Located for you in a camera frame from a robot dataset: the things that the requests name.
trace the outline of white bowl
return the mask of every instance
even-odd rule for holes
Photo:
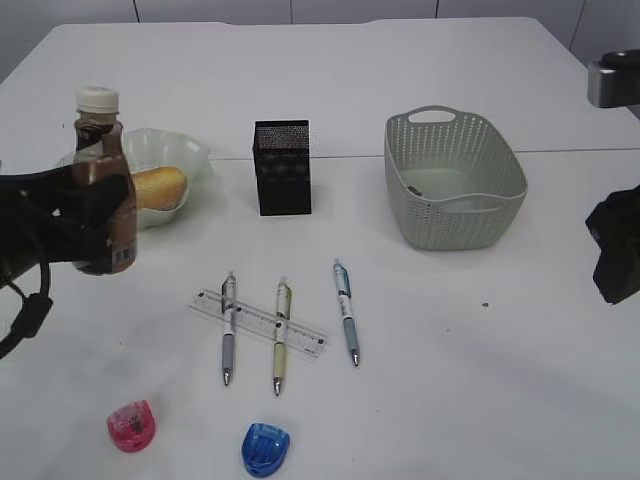
[[[140,230],[173,220],[188,200],[193,184],[211,173],[209,147],[183,133],[141,128],[124,133],[122,146],[132,174],[158,167],[176,167],[187,177],[188,188],[178,208],[168,212],[148,208],[138,211]]]

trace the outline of plastic bottle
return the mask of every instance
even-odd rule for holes
[[[126,270],[135,260],[136,195],[122,148],[122,123],[117,119],[118,92],[101,87],[78,90],[80,118],[75,122],[78,143],[73,175],[78,184],[90,185],[108,175],[123,174],[129,180],[129,196],[107,226],[111,258],[74,262],[83,273],[103,275]]]

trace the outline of bread roll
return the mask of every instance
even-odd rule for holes
[[[175,210],[187,192],[187,177],[176,167],[160,167],[133,175],[138,210]]]

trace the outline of black pen holder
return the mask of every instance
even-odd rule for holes
[[[256,122],[253,138],[260,215],[311,213],[309,122]]]

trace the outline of basket handle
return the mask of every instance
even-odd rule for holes
[[[413,115],[416,115],[417,113],[423,113],[423,112],[446,112],[446,113],[450,113],[452,114],[455,118],[453,118],[452,120],[445,120],[444,122],[414,122],[412,120],[410,120],[410,117],[412,117]],[[409,123],[425,123],[425,124],[432,124],[432,123],[451,123],[454,122],[455,120],[458,119],[458,117],[460,116],[462,112],[460,112],[459,110],[456,110],[454,108],[449,108],[449,107],[444,107],[442,105],[432,105],[430,107],[420,107],[420,108],[416,108],[415,110],[411,110],[407,113],[403,113],[401,115],[398,115],[400,118],[403,118],[405,121],[409,122]]]
[[[490,200],[493,206],[488,208],[465,208],[464,206],[460,206],[463,202],[473,202],[474,200]],[[505,205],[509,203],[509,199],[478,193],[475,195],[464,195],[450,200],[442,200],[438,203],[441,210],[445,213],[490,213],[502,210]]]

